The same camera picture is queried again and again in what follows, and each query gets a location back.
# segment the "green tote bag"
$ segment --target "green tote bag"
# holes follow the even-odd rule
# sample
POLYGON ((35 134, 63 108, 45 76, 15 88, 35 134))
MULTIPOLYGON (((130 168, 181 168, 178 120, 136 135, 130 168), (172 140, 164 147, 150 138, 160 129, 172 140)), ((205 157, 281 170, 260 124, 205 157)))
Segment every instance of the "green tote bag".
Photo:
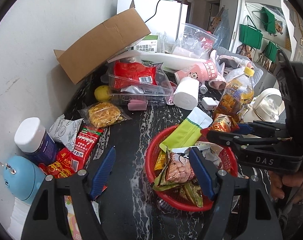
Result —
POLYGON ((255 49, 260 49, 263 35, 247 15, 247 25, 240 24, 239 41, 255 49))
POLYGON ((265 31, 267 31, 269 34, 276 33, 275 16, 269 10, 263 7, 261 11, 253 11, 253 15, 260 19, 260 21, 264 24, 265 31), (255 15, 254 12, 260 12, 262 14, 262 19, 255 15))
POLYGON ((268 45, 266 46, 266 48, 264 50, 264 54, 272 62, 275 62, 277 50, 278 50, 278 48, 277 48, 276 44, 274 42, 269 41, 268 45))

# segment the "purple jar with white lid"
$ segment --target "purple jar with white lid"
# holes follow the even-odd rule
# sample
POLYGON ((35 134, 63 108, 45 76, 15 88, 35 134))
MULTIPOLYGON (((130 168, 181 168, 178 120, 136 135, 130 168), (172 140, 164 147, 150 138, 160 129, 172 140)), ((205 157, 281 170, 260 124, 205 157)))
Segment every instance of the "purple jar with white lid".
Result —
POLYGON ((38 117, 22 121, 15 133, 14 141, 35 164, 44 163, 48 166, 55 162, 58 148, 38 117))

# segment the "light blue humidifier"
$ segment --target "light blue humidifier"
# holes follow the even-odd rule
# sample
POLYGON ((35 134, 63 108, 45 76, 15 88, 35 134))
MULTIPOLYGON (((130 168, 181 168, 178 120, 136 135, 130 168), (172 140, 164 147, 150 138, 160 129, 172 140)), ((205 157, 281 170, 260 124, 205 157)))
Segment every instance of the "light blue humidifier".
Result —
POLYGON ((42 184, 45 174, 22 156, 11 157, 4 167, 5 185, 17 198, 31 204, 42 184))

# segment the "panda illustration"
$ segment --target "panda illustration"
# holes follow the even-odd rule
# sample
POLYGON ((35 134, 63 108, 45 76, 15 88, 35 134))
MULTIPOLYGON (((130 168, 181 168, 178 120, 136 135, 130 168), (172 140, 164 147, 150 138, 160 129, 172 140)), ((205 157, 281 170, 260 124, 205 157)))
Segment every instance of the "panda illustration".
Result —
POLYGON ((194 78, 194 79, 197 79, 197 78, 198 78, 198 75, 197 75, 196 72, 189 72, 189 74, 188 74, 187 76, 189 76, 189 77, 191 77, 191 78, 194 78))

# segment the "cardboard box flap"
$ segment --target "cardboard box flap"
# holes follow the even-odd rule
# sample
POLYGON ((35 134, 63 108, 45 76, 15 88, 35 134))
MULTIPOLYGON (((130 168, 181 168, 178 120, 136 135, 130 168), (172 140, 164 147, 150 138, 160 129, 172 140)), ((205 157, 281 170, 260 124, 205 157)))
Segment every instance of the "cardboard box flap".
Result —
POLYGON ((65 52, 54 52, 76 84, 108 58, 148 34, 150 30, 136 10, 131 8, 96 26, 65 52))

